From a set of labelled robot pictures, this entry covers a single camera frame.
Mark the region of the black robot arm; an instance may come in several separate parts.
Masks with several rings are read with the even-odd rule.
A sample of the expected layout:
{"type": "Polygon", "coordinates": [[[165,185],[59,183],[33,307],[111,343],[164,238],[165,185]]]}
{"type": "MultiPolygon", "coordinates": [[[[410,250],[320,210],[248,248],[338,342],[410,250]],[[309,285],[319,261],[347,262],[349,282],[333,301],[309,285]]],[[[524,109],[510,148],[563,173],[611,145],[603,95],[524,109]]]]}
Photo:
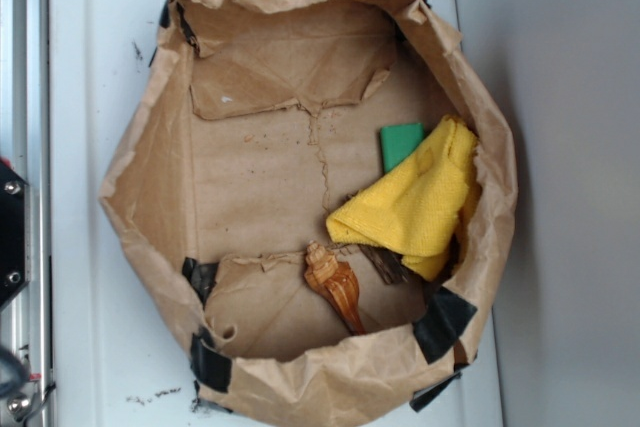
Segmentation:
{"type": "Polygon", "coordinates": [[[1,158],[1,310],[29,282],[27,267],[28,184],[8,159],[1,158]]]}

